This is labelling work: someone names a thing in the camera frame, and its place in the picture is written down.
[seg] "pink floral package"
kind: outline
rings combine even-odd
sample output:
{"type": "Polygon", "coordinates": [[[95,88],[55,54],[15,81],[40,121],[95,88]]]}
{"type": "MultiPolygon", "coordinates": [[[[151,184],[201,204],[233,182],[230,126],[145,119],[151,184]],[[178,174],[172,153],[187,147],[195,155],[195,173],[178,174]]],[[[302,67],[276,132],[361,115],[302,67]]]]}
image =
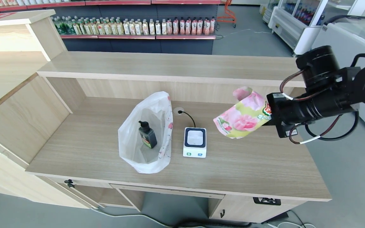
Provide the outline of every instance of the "pink floral package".
{"type": "Polygon", "coordinates": [[[268,102],[249,87],[233,92],[240,102],[213,119],[217,129],[229,138],[242,138],[271,120],[268,102]]]}

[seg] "wooden counter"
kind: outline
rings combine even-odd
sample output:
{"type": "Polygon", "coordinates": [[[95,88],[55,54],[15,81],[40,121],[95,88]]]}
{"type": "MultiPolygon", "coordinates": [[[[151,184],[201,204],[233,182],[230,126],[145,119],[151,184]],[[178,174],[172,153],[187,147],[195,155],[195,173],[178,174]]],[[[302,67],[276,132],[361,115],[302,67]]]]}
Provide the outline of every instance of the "wooden counter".
{"type": "Polygon", "coordinates": [[[185,191],[327,201],[330,194],[306,146],[279,139],[274,126],[229,139],[213,118],[231,107],[173,101],[207,129],[207,157],[183,157],[185,115],[174,115],[171,163],[139,174],[119,157],[117,129],[140,100],[87,97],[33,159],[27,172],[52,177],[185,191]]]}

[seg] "gray floor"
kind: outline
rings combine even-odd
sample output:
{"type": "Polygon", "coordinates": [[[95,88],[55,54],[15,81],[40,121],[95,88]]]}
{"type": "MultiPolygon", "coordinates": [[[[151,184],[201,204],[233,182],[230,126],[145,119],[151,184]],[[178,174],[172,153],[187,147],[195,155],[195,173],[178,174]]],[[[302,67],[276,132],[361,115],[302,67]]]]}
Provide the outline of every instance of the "gray floor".
{"type": "MultiPolygon", "coordinates": [[[[235,56],[292,56],[292,50],[264,23],[259,7],[229,6],[235,12],[236,28],[232,23],[219,22],[216,32],[223,38],[213,42],[213,55],[235,56]]],[[[219,6],[218,16],[224,16],[224,7],[219,6]]]]}
{"type": "MultiPolygon", "coordinates": [[[[215,45],[214,52],[234,55],[264,55],[264,56],[290,56],[285,44],[277,37],[268,33],[267,27],[261,22],[258,10],[252,7],[232,7],[238,16],[238,32],[229,28],[231,25],[221,25],[220,33],[226,35],[226,42],[215,45]],[[253,15],[246,13],[240,16],[239,11],[254,10],[253,15]],[[242,26],[242,19],[252,26],[242,26]],[[267,39],[271,45],[267,47],[257,45],[256,36],[267,39]]],[[[314,132],[322,132],[333,119],[328,118],[318,121],[311,127],[314,132]]],[[[353,122],[352,115],[343,115],[327,137],[338,136],[348,131],[353,122]]],[[[310,138],[303,129],[300,133],[304,139],[310,138]]],[[[307,202],[294,209],[303,222],[311,222],[317,228],[365,228],[365,125],[359,123],[356,131],[346,139],[337,142],[324,142],[320,140],[307,144],[307,147],[325,181],[333,200],[330,202],[307,202]]],[[[113,214],[135,213],[130,209],[107,208],[113,214]]],[[[167,224],[175,224],[186,218],[206,218],[207,199],[187,196],[171,196],[148,193],[145,197],[143,213],[152,216],[167,224]]],[[[290,214],[291,222],[297,218],[290,214]]],[[[62,206],[44,205],[0,194],[0,228],[160,228],[144,218],[110,218],[97,214],[87,209],[74,209],[62,206]]],[[[266,225],[255,225],[258,228],[267,228],[266,225]]],[[[280,228],[296,228],[283,225],[280,228]]]]}

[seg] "checkout counter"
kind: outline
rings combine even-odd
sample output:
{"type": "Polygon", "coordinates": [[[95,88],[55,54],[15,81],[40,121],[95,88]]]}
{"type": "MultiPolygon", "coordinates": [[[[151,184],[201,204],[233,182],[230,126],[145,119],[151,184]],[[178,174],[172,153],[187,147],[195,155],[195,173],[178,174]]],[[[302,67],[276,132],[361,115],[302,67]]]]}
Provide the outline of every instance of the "checkout counter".
{"type": "MultiPolygon", "coordinates": [[[[17,26],[14,19],[0,26],[1,36],[9,34],[11,41],[39,42],[32,49],[7,45],[0,56],[35,52],[40,59],[20,61],[23,66],[0,60],[3,70],[13,72],[0,80],[9,82],[0,91],[0,153],[22,167],[22,174],[55,189],[50,193],[55,202],[47,203],[141,211],[145,193],[158,192],[209,198],[212,219],[264,222],[307,201],[331,200],[306,146],[278,138],[274,126],[233,140],[213,123],[237,103],[232,92],[238,87],[263,96],[278,91],[297,71],[294,58],[68,52],[50,20],[54,10],[16,17],[30,14],[43,15],[43,36],[36,28],[31,32],[32,23],[22,26],[27,36],[2,30],[5,24],[17,26]],[[183,107],[207,129],[207,157],[183,157],[184,128],[191,120],[174,116],[170,164],[159,173],[140,174],[119,157],[117,129],[136,104],[158,91],[169,93],[173,107],[183,107]],[[67,202],[52,194],[66,195],[67,202]]],[[[285,93],[303,87],[295,79],[285,93]]]]}

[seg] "refrigerator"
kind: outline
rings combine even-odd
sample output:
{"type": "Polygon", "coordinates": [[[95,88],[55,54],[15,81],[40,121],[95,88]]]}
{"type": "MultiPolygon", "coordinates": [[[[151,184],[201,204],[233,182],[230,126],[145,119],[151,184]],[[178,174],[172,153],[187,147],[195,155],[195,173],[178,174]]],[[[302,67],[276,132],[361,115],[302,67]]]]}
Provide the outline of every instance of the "refrigerator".
{"type": "MultiPolygon", "coordinates": [[[[365,53],[365,17],[343,16],[323,25],[312,48],[332,46],[339,67],[349,67],[357,54],[365,53]]],[[[365,58],[359,58],[357,67],[365,67],[365,58]]],[[[365,104],[360,104],[360,117],[365,122],[365,104]]]]}
{"type": "Polygon", "coordinates": [[[327,19],[361,16],[364,10],[365,0],[280,0],[271,13],[268,27],[291,47],[295,57],[311,50],[327,19]]]}
{"type": "Polygon", "coordinates": [[[260,6],[261,8],[261,15],[263,16],[263,21],[268,23],[271,19],[271,14],[275,6],[278,6],[280,0],[268,0],[264,6],[260,6]]]}

